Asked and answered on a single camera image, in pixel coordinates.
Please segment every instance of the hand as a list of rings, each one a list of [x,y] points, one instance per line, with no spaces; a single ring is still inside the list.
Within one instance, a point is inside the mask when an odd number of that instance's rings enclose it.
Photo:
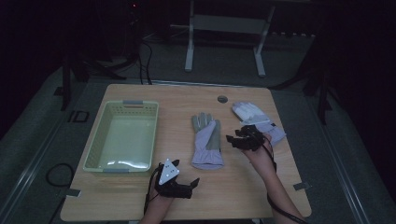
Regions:
[[[140,220],[139,224],[158,224],[166,217],[169,207],[175,198],[161,196],[154,188],[155,181],[151,183],[149,194],[149,203],[146,214]]]
[[[264,147],[259,147],[256,151],[242,150],[259,175],[263,175],[262,172],[264,171],[271,173],[276,172],[272,158],[269,156],[273,154],[273,149],[270,144],[272,137],[267,133],[264,133],[264,136],[268,139],[265,141],[264,146],[269,150],[269,153]]]

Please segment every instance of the wooden table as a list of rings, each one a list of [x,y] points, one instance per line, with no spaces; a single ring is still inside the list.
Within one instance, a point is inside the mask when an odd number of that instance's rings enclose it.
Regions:
[[[223,104],[218,96],[228,98]],[[92,129],[108,100],[150,100],[160,104],[153,166],[167,158],[180,160],[177,167],[179,184],[190,184],[200,177],[191,199],[175,199],[167,220],[228,219],[271,217],[265,186],[248,159],[227,142],[225,135],[234,135],[241,124],[232,111],[238,101],[250,101],[260,107],[274,123],[282,127],[271,92],[260,88],[109,85]],[[225,166],[216,171],[203,171],[191,166],[194,131],[191,116],[211,113],[221,122],[221,153]],[[131,174],[89,173],[82,170],[92,140],[90,134],[81,156],[71,189],[80,189],[79,197],[68,197],[62,209],[65,221],[138,220],[143,216],[148,176]],[[291,199],[303,216],[311,214],[287,138],[274,148],[277,173]]]

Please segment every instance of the forearm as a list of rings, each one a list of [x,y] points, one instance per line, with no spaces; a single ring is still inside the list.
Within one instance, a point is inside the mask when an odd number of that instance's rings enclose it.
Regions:
[[[277,176],[275,169],[267,167],[266,169],[257,170],[260,177],[264,181],[265,187],[267,188],[268,196],[271,198],[273,203],[281,210],[304,220],[294,203],[292,202],[289,194],[286,192],[282,185],[279,177]],[[291,219],[279,214],[273,209],[274,219],[276,223],[294,223]]]
[[[146,214],[140,220],[139,224],[159,224],[166,217],[169,207],[174,198],[158,196],[148,204]]]

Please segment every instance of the plastic basket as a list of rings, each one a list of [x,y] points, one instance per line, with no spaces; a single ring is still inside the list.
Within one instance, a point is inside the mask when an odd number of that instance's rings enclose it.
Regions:
[[[149,173],[158,109],[159,104],[153,101],[106,102],[83,169],[88,172]]]

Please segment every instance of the white metal leg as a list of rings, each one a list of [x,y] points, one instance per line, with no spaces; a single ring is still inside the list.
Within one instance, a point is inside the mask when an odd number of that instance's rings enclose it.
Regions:
[[[189,27],[189,46],[187,47],[186,65],[184,70],[190,72],[192,70],[192,60],[194,57],[194,1],[190,0],[190,27]]]
[[[185,71],[192,71],[192,61],[194,56],[194,29],[212,30],[223,32],[237,32],[246,34],[260,34],[259,44],[253,48],[254,58],[259,77],[265,77],[264,64],[262,62],[262,47],[265,37],[268,35],[271,19],[274,16],[275,7],[271,7],[267,20],[254,20],[244,18],[227,18],[206,15],[194,15],[194,0],[190,0],[190,27],[189,27],[189,45],[187,47],[187,56]]]
[[[268,14],[267,22],[262,27],[261,39],[259,44],[253,48],[254,59],[256,60],[256,67],[259,77],[265,77],[264,64],[262,63],[262,47],[264,46],[265,37],[268,35],[270,28],[271,19],[274,16],[275,7],[271,7],[270,13]]]

